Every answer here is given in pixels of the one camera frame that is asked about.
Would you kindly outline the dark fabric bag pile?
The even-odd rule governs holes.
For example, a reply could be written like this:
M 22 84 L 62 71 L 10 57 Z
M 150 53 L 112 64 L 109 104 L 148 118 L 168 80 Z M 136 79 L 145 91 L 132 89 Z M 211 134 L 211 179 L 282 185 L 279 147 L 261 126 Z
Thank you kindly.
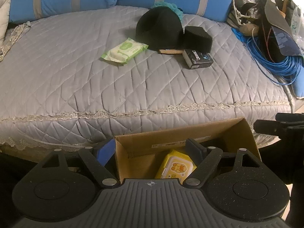
M 292 0 L 232 0 L 227 23 L 252 39 L 266 60 L 278 63 L 287 58 L 302 60 L 292 35 Z

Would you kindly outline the yellow wet wipes pack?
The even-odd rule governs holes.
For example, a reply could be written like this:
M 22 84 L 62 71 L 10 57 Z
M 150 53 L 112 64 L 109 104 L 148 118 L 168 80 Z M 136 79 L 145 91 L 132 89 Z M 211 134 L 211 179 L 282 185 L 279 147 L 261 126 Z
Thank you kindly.
M 183 181 L 196 169 L 190 157 L 177 150 L 171 150 L 164 158 L 155 178 Z

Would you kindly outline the cream knitted blanket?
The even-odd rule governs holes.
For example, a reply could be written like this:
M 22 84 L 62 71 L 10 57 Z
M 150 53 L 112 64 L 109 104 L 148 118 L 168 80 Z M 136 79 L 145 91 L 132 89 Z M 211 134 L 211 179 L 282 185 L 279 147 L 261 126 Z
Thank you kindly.
M 1 46 L 4 45 L 4 38 L 9 24 L 11 0 L 1 0 Z

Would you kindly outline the teal mesh bath loofah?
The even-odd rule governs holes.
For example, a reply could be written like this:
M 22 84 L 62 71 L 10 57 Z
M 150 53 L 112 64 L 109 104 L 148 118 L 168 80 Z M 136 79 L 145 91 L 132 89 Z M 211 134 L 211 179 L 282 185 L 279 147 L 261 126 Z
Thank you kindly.
M 157 1 L 151 6 L 151 9 L 156 8 L 156 7 L 167 7 L 176 13 L 176 15 L 179 17 L 180 21 L 182 21 L 182 19 L 183 19 L 183 10 L 181 8 L 178 8 L 177 5 L 174 3 L 168 3 L 165 1 Z

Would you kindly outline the brown cardboard box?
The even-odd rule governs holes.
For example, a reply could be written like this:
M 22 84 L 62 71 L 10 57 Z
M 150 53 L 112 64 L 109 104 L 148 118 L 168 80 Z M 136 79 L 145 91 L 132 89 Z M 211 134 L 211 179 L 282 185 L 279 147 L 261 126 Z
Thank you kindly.
M 243 117 L 120 135 L 115 137 L 115 160 L 119 180 L 153 179 L 169 151 L 183 150 L 188 138 L 199 143 L 220 138 L 224 142 L 220 146 L 224 152 L 236 152 L 239 148 L 246 148 L 257 158 L 260 157 L 250 126 Z

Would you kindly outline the small black printed box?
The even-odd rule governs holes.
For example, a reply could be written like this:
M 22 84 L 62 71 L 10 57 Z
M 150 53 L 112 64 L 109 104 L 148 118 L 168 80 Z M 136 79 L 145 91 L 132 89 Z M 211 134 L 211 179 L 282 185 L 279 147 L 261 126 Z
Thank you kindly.
M 207 68 L 214 62 L 210 54 L 202 54 L 201 52 L 190 49 L 185 49 L 182 56 L 189 69 Z

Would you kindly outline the green wet wipes pack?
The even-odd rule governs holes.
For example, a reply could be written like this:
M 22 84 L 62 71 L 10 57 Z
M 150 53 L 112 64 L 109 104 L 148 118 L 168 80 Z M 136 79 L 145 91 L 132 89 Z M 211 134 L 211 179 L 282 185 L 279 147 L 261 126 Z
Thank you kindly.
M 128 38 L 118 46 L 102 54 L 101 58 L 106 61 L 126 64 L 130 59 L 147 49 L 148 45 Z

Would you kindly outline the grey quilted sofa cover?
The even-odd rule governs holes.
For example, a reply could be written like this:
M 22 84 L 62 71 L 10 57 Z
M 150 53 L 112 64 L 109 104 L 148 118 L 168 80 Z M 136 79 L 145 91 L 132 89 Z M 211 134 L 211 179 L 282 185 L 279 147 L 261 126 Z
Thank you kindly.
M 107 50 L 135 35 L 146 9 L 55 15 L 31 22 L 1 61 L 1 143 L 19 150 L 80 146 L 115 135 L 295 111 L 289 88 L 262 74 L 226 23 L 186 14 L 213 40 L 210 67 L 146 50 L 127 64 Z

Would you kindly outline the black sponge block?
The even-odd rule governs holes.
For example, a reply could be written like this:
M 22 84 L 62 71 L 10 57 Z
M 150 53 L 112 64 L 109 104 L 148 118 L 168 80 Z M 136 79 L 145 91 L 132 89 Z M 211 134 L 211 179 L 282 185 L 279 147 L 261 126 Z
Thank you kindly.
M 213 39 L 202 28 L 198 26 L 186 26 L 184 29 L 184 49 L 191 49 L 201 53 L 210 53 Z

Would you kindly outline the black beanie hat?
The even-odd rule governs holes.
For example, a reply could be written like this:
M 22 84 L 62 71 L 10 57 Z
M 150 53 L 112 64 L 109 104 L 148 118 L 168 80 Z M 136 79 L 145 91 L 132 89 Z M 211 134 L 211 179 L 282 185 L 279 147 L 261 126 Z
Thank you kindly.
M 179 49 L 183 41 L 183 27 L 180 18 L 168 7 L 148 10 L 139 19 L 135 40 L 148 45 L 148 49 Z

